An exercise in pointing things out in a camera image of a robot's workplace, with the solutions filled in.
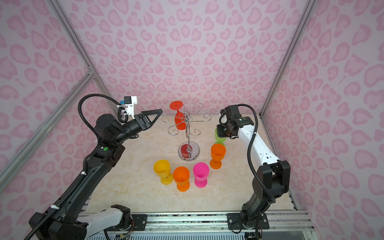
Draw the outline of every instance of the table surface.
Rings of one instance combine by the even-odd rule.
[[[125,151],[119,162],[102,179],[92,193],[86,212],[95,213],[120,204],[131,212],[194,212],[194,211],[236,211],[240,210],[253,194],[253,175],[247,162],[247,146],[240,139],[227,139],[227,149],[220,169],[212,169],[205,188],[194,184],[193,166],[198,162],[209,165],[210,148],[216,142],[214,134],[219,115],[212,114],[208,122],[192,122],[192,129],[201,130],[199,136],[191,136],[191,141],[200,147],[200,155],[193,162],[185,162],[178,157],[179,146],[187,141],[185,131],[176,136],[167,129],[174,122],[162,122],[161,118],[147,131],[139,133],[139,138],[127,140]],[[204,120],[196,115],[194,120]],[[258,133],[268,146],[263,126]],[[160,159],[170,162],[171,172],[184,166],[190,171],[190,188],[180,192],[173,181],[163,185],[154,173],[153,165]],[[288,193],[276,200],[270,210],[293,209]]]

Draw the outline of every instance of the pink leopard print wall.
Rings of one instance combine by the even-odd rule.
[[[101,93],[91,82],[20,173],[0,195],[0,238],[23,239],[31,230],[28,221],[44,212],[72,183],[83,167],[83,158],[96,146],[93,132],[81,121],[77,104],[81,97]],[[111,113],[104,98],[90,98],[83,104],[90,124]]]
[[[260,111],[306,0],[63,0],[114,98]]]
[[[44,0],[0,2],[0,172],[86,69]]]
[[[320,239],[384,239],[384,1],[321,0],[266,115]]]

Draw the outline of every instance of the metal stand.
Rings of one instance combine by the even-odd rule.
[[[195,114],[193,114],[192,116],[190,115],[189,112],[186,112],[186,111],[185,111],[185,107],[184,107],[184,114],[183,114],[183,116],[182,116],[181,118],[180,118],[180,117],[177,117],[177,116],[175,116],[175,115],[172,115],[172,114],[165,114],[165,115],[161,118],[161,120],[162,120],[163,122],[169,122],[169,118],[166,117],[167,115],[171,115],[171,116],[173,116],[173,117],[175,117],[175,118],[179,118],[179,119],[181,119],[181,122],[180,122],[180,123],[175,124],[175,125],[172,125],[172,126],[170,126],[170,127],[168,128],[168,133],[169,133],[170,135],[172,135],[172,136],[176,136],[177,134],[179,134],[179,130],[178,130],[177,128],[174,129],[174,130],[172,130],[172,132],[177,131],[176,134],[173,134],[172,132],[169,131],[169,130],[171,129],[171,127],[176,127],[176,126],[179,125],[179,124],[185,124],[185,125],[186,125],[186,126],[185,126],[185,136],[186,136],[186,138],[188,139],[188,141],[182,143],[182,144],[180,145],[180,147],[179,147],[178,152],[177,152],[177,153],[179,154],[179,157],[180,157],[181,159],[183,159],[184,161],[186,161],[186,162],[192,162],[192,161],[195,160],[195,159],[199,156],[199,154],[200,154],[200,148],[199,148],[199,146],[197,145],[197,143],[190,141],[190,135],[198,136],[198,135],[200,135],[201,131],[200,131],[199,129],[195,128],[195,129],[194,129],[194,133],[191,133],[191,132],[190,132],[190,123],[191,123],[191,122],[207,122],[207,121],[209,121],[209,120],[212,119],[211,115],[209,115],[209,114],[205,114],[203,117],[206,118],[207,120],[194,121],[194,120],[193,120],[193,117],[194,117],[197,113],[199,113],[201,109],[203,109],[203,104],[202,104],[202,103],[196,103],[196,104],[194,105],[194,108],[200,108],[200,109],[199,109]]]

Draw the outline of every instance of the black cable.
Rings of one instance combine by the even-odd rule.
[[[242,227],[242,226],[243,226],[243,222],[234,222],[234,223],[231,224],[231,228],[232,228],[232,225],[235,224],[235,223],[240,223],[240,230],[239,230],[238,232],[235,232],[235,231],[233,231],[233,230],[231,229],[231,231],[232,231],[233,233],[235,233],[235,234],[239,234],[239,233],[241,233],[241,230],[242,230],[242,228],[243,228],[243,227]]]
[[[225,113],[223,113],[221,116],[220,116],[220,118],[218,119],[218,122],[221,124],[221,125],[226,125],[227,123],[228,123],[228,119],[227,119],[227,121],[225,122],[225,123],[222,123],[221,122],[221,119],[223,118],[223,116],[225,115]]]
[[[262,239],[263,238],[263,228],[262,228],[262,225],[260,224],[260,221],[259,221],[259,226],[260,226],[260,230],[261,230],[260,239]]]
[[[80,115],[80,118],[81,120],[85,123],[85,125],[87,125],[87,127],[89,127],[89,129],[91,129],[91,131],[96,135],[97,137],[97,140],[98,142],[100,141],[100,136],[95,132],[94,128],[92,127],[92,125],[85,119],[84,115],[83,115],[83,111],[81,109],[82,105],[83,105],[83,102],[88,99],[88,98],[91,98],[91,97],[102,97],[102,98],[106,98],[110,101],[112,101],[114,104],[116,105],[120,105],[115,99],[109,97],[109,96],[106,96],[106,95],[103,95],[103,94],[99,94],[99,93],[92,93],[92,94],[88,94],[84,97],[82,97],[82,99],[80,99],[79,101],[79,104],[77,105],[77,110],[79,112],[79,115]],[[118,109],[118,120],[119,122],[121,123],[126,123],[128,121],[128,116],[126,115],[124,120],[121,119],[121,111],[124,110],[124,107],[119,107]]]
[[[88,156],[86,156],[83,160],[83,170],[82,172],[87,172],[87,161],[88,161],[88,158],[89,158],[90,154]],[[63,206],[63,204],[68,200],[68,198],[70,198],[73,194],[73,192],[79,187],[79,185],[81,184],[81,182],[84,180],[85,178],[85,175],[83,174],[80,174],[80,176],[77,178],[77,181],[76,183],[73,185],[73,187],[71,188],[71,190],[69,190],[67,192],[67,194],[60,200],[60,202],[56,205],[58,208],[61,208]],[[24,240],[30,240],[33,235],[46,223],[46,221],[52,217],[56,212],[58,211],[58,209],[51,209],[50,212],[48,212],[37,224],[36,226],[28,233],[28,235],[24,238]]]
[[[256,232],[255,232],[256,236],[255,237],[256,237],[257,240],[259,240],[260,237],[259,237],[259,225],[258,224],[256,224],[255,229],[256,229]]]
[[[253,107],[247,105],[247,104],[238,104],[237,106],[244,106],[244,107],[247,107],[249,109],[252,110],[252,113],[253,113],[253,116],[255,117],[255,130],[253,131],[253,134],[252,134],[252,138],[251,138],[251,141],[249,142],[249,145],[248,145],[248,150],[247,150],[247,159],[248,159],[248,165],[249,165],[249,168],[251,169],[253,175],[255,176],[257,182],[260,184],[260,186],[262,187],[262,189],[264,190],[264,192],[267,194],[267,196],[269,197],[269,199],[271,200],[272,203],[275,203],[276,202],[276,199],[275,197],[271,194],[271,192],[269,191],[269,189],[264,185],[264,183],[260,180],[259,176],[257,175],[254,167],[253,167],[253,164],[252,164],[252,160],[251,160],[251,150],[252,150],[252,144],[253,144],[253,141],[255,140],[256,138],[256,132],[257,132],[257,128],[259,126],[259,121],[257,120],[257,115],[256,115],[256,112],[255,110],[253,109]]]
[[[107,230],[106,230],[106,229],[104,229],[104,235],[105,235],[105,238],[106,238],[107,240],[111,240],[111,239],[109,238],[109,236],[108,236],[108,233],[107,233]]]

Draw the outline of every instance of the aluminum frame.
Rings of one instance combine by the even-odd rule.
[[[265,112],[267,111],[268,106],[271,102],[272,96],[275,93],[276,87],[277,87],[278,83],[281,81],[281,78],[283,76],[283,72],[285,71],[291,57],[294,55],[295,49],[296,49],[298,43],[300,42],[301,36],[303,35],[305,28],[307,27],[308,22],[309,22],[312,14],[313,14],[315,8],[316,8],[316,5],[318,4],[318,2],[319,2],[318,0],[308,0],[306,5],[305,5],[303,14],[301,15],[299,23],[298,23],[298,25],[294,31],[294,34],[292,36],[290,43],[288,45],[287,51],[285,52],[283,60],[279,66],[279,69],[278,69],[276,77],[273,81],[272,87],[269,90],[267,98],[265,100],[265,103],[261,109],[260,118],[262,118],[264,116]]]
[[[92,79],[95,79],[94,73],[93,71],[89,71],[76,88],[59,105],[56,111],[39,127],[39,129],[37,129],[25,147],[23,147],[23,149],[12,159],[12,161],[10,161],[10,164],[0,174],[0,194],[27,163],[30,156],[41,145],[51,130],[67,113],[68,109],[73,105],[78,96],[84,91]]]
[[[147,222],[144,231],[136,231],[136,235],[148,233],[232,233],[228,229],[228,213],[222,212],[141,212],[131,214],[146,214]],[[270,210],[265,212],[268,216],[270,228],[266,232],[286,231],[315,231],[307,211],[296,210]],[[242,232],[254,232],[252,229],[243,229]]]
[[[97,73],[97,69],[93,65],[91,58],[89,57],[84,46],[82,45],[80,38],[78,37],[78,35],[74,31],[72,24],[69,21],[69,18],[67,16],[67,14],[65,13],[60,2],[58,0],[47,0],[47,2],[51,6],[52,10],[54,11],[56,17],[58,18],[59,22],[61,23],[61,25],[62,25],[63,29],[65,30],[65,32],[67,33],[68,37],[71,39],[74,47],[76,48],[77,52],[79,53],[79,55],[80,55],[81,59],[83,60],[83,62],[85,63],[85,65],[88,67],[88,69],[90,71],[93,71],[95,73],[96,84],[100,88],[101,93],[104,95],[107,95],[109,97],[112,97],[111,94],[109,93],[107,87],[105,86],[105,84],[101,80],[101,77]],[[116,106],[110,101],[108,101],[108,104],[111,106],[112,111],[117,115],[118,111],[117,111]]]
[[[62,28],[67,33],[77,52],[79,53],[80,58],[88,67],[88,73],[83,77],[79,84],[73,89],[73,91],[62,101],[56,111],[40,126],[36,131],[34,136],[30,141],[25,145],[25,147],[12,158],[10,164],[5,168],[5,170],[0,174],[0,194],[4,191],[10,181],[18,174],[22,167],[29,160],[29,157],[32,153],[40,146],[45,137],[50,133],[50,131],[56,126],[60,119],[66,114],[69,107],[73,104],[76,98],[83,92],[85,87],[88,85],[91,79],[95,80],[95,83],[101,90],[101,93],[111,97],[107,87],[101,80],[100,76],[97,73],[96,68],[94,67],[91,59],[85,51],[84,46],[81,44],[80,39],[78,38],[76,32],[74,31],[70,21],[65,14],[61,4],[58,0],[47,0],[48,4],[51,6],[51,9],[55,13],[58,21],[60,22]],[[116,106],[108,101],[112,111],[117,114]]]

